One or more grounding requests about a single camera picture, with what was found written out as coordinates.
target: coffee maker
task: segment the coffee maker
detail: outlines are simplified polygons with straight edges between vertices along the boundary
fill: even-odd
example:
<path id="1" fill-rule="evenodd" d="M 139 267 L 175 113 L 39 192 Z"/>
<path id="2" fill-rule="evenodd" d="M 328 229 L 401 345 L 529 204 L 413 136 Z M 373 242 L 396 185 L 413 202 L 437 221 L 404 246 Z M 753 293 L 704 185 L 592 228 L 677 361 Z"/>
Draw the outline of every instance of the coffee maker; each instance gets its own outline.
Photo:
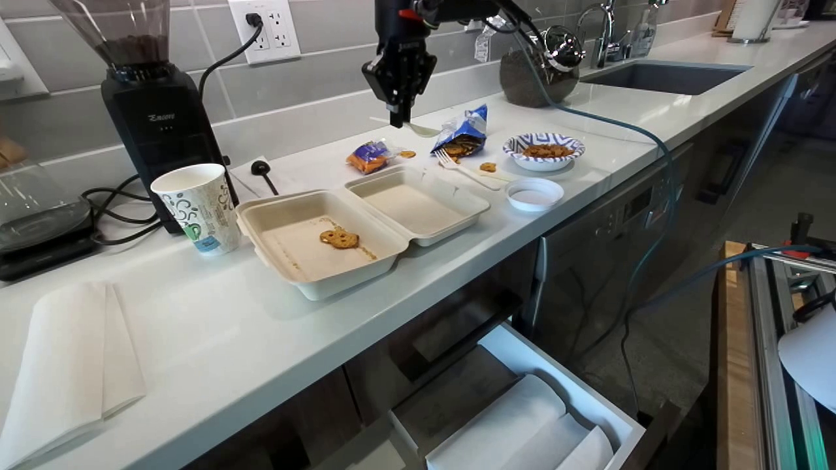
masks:
<path id="1" fill-rule="evenodd" d="M 167 61 L 170 0 L 51 0 L 107 63 L 102 98 L 144 185 L 196 161 L 221 161 L 200 96 Z M 179 232 L 150 192 L 167 232 Z"/>

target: foam takeout container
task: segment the foam takeout container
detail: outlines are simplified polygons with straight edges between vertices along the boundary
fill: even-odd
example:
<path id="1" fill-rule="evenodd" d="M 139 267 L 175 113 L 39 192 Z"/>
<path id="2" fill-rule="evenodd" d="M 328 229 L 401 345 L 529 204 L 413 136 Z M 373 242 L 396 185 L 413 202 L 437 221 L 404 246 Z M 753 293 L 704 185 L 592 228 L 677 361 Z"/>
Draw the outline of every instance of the foam takeout container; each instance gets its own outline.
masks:
<path id="1" fill-rule="evenodd" d="M 438 242 L 477 220 L 487 202 L 430 169 L 392 168 L 337 191 L 311 191 L 237 207 L 258 259 L 307 301 L 324 301 L 386 273 L 396 255 Z M 361 246 L 324 246 L 324 229 L 349 229 Z"/>

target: small bowl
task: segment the small bowl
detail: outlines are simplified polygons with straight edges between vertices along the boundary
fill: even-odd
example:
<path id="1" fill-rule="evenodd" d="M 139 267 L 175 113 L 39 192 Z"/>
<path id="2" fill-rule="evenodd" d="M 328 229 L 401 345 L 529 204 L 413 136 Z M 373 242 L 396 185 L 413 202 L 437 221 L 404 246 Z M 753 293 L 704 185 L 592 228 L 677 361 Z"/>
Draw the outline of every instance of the small bowl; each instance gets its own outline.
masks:
<path id="1" fill-rule="evenodd" d="M 565 157 L 529 157 L 525 148 L 529 147 L 567 147 L 568 155 Z M 507 140 L 504 155 L 514 158 L 516 168 L 529 169 L 529 173 L 554 173 L 562 168 L 568 168 L 579 155 L 582 144 L 565 136 L 565 134 L 523 134 Z"/>
<path id="2" fill-rule="evenodd" d="M 507 202 L 525 215 L 542 215 L 548 211 L 558 199 L 565 199 L 565 189 L 558 183 L 550 183 L 546 178 L 523 178 L 504 189 Z"/>

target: drawer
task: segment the drawer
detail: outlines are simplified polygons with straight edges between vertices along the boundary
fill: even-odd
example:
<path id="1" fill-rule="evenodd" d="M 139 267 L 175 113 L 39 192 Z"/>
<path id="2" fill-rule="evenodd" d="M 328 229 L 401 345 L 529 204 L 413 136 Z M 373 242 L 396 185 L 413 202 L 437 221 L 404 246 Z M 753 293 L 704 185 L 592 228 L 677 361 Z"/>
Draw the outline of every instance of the drawer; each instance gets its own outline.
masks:
<path id="1" fill-rule="evenodd" d="M 468 431 L 487 421 L 491 413 L 494 422 L 504 422 L 502 442 L 514 442 L 516 434 L 512 434 L 510 427 L 516 426 L 525 431 L 525 422 L 519 426 L 519 421 L 512 417 L 514 426 L 507 426 L 510 421 L 495 421 L 495 409 L 502 400 L 523 388 L 523 384 L 529 384 L 529 377 L 541 379 L 541 384 L 546 384 L 546 388 L 554 391 L 565 404 L 567 413 L 557 416 L 558 421 L 568 416 L 571 434 L 579 434 L 574 444 L 579 444 L 582 437 L 604 434 L 612 447 L 612 457 L 600 467 L 621 467 L 626 463 L 630 451 L 643 437 L 643 426 L 638 426 L 606 396 L 600 396 L 565 365 L 519 336 L 510 323 L 495 323 L 457 363 L 452 363 L 447 371 L 426 382 L 426 387 L 421 387 L 414 395 L 395 404 L 358 438 L 335 451 L 335 457 L 322 467 L 452 467 L 448 463 L 454 463 L 454 457 L 469 451 L 468 444 L 463 444 L 468 438 Z M 548 442 L 548 447 L 525 451 L 537 454 L 534 460 L 542 463 L 541 457 L 548 457 L 548 451 L 554 450 L 557 447 Z"/>

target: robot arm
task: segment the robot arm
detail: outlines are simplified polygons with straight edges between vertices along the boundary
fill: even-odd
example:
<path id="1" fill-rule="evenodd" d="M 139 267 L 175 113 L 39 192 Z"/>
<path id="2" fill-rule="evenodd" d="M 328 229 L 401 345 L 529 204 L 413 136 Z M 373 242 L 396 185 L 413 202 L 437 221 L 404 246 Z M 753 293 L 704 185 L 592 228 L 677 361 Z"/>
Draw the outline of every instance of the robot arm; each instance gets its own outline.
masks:
<path id="1" fill-rule="evenodd" d="M 410 122 L 414 95 L 422 95 L 437 58 L 426 53 L 426 37 L 444 21 L 468 21 L 504 12 L 534 46 L 542 37 L 512 0 L 375 0 L 378 46 L 363 75 L 371 92 L 386 102 L 390 122 Z"/>

